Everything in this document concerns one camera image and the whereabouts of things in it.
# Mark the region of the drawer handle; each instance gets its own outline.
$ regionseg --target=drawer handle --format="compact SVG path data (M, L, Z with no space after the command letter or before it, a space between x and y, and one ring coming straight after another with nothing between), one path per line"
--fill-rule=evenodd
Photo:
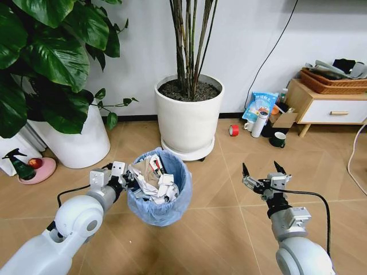
M349 114L348 111L331 111L330 112L331 116L346 116L348 114Z

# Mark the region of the trash can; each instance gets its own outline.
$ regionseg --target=trash can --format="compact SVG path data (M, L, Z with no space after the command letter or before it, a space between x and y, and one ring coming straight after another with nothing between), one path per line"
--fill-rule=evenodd
M137 199L131 190L127 192L127 204L130 210L143 222L156 226L167 226L181 219L188 208L192 197L192 177L182 160L169 151L160 147L138 157L134 163L139 162L146 156L157 154L163 163L167 174L173 174L174 183L179 189L176 200L161 205L153 201Z

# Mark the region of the green mug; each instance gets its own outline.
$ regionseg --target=green mug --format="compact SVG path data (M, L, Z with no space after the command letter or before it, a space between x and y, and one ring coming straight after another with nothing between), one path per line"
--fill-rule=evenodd
M286 145L286 135L282 132L275 132L274 136L269 139L271 145L284 148Z

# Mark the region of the plant pot saucer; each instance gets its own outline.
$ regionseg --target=plant pot saucer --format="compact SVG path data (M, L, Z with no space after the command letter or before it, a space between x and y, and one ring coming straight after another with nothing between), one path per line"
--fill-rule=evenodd
M56 169L56 162L52 158L42 158L42 161L43 165L40 168L35 169L36 175L34 176L34 178L30 180L24 180L17 176L18 181L23 184L36 184L43 182L45 179L49 178Z
M165 141L161 139L162 148L164 150L170 151L171 153L175 154L176 156L178 156L180 159L184 161L199 160L199 159L206 157L207 155L210 154L211 151L213 151L214 142L215 142L215 137L213 137L212 142L208 146L201 148L199 150L193 151L193 152L184 153L184 152L175 151L174 149L168 147Z

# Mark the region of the white wall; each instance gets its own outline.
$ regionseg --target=white wall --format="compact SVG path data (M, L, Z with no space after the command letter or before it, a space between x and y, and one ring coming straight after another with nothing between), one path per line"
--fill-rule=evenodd
M294 3L295 0L218 0L202 73L219 78L225 85L221 112L244 110L253 77L278 39ZM127 108L115 108L118 115L156 114L153 86L176 70L169 0L124 0L120 6L102 5L114 22L123 26L129 18L130 25L127 32L120 34L121 58L106 57L104 73L91 60L87 88L96 92L105 87L105 104L132 96L140 101ZM366 23L365 0L299 0L252 91L276 92L305 62L314 63L316 59L367 62Z

